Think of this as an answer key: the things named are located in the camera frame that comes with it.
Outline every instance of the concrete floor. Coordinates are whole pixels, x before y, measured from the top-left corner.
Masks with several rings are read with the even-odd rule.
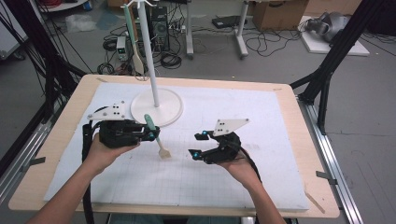
[[[101,27],[66,34],[95,71],[105,57],[103,37],[123,25],[123,21],[119,14],[100,4],[91,12],[74,8],[53,16],[61,21],[72,14],[92,15]],[[209,18],[198,19],[196,23],[211,27]],[[384,44],[369,40],[396,54],[395,42]],[[396,219],[396,60],[394,55],[362,39],[360,42],[371,54],[369,57],[347,56],[336,70],[330,87],[326,131],[363,222],[392,223]],[[302,40],[290,41],[284,49],[266,58],[249,50],[249,56],[242,61],[230,35],[194,33],[194,43],[196,53],[192,61],[182,48],[179,54],[182,65],[175,70],[158,67],[158,76],[290,84],[314,72],[325,58],[324,54],[308,53]],[[269,48],[281,46],[282,43],[269,43]],[[76,53],[69,47],[66,51],[72,64],[88,71]],[[0,62],[0,92],[2,158],[44,98],[28,60]],[[7,208],[10,195],[12,191],[0,206],[0,222],[25,222],[33,213],[10,211]],[[105,220],[106,214],[97,215],[98,223]],[[301,218],[299,221],[303,224],[347,223],[343,215],[336,219]],[[74,223],[81,222],[83,216],[77,214]]]

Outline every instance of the desk leg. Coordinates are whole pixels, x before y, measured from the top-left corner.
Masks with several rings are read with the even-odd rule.
[[[244,38],[242,37],[242,32],[244,31],[245,18],[248,13],[248,1],[244,1],[242,5],[242,12],[239,21],[238,30],[235,30],[236,41],[238,42],[239,49],[241,50],[241,59],[248,56],[247,46],[245,45]]]
[[[191,0],[187,1],[186,49],[187,49],[187,57],[189,57],[189,59],[192,59],[194,54],[194,48],[192,45],[192,30],[191,30]]]

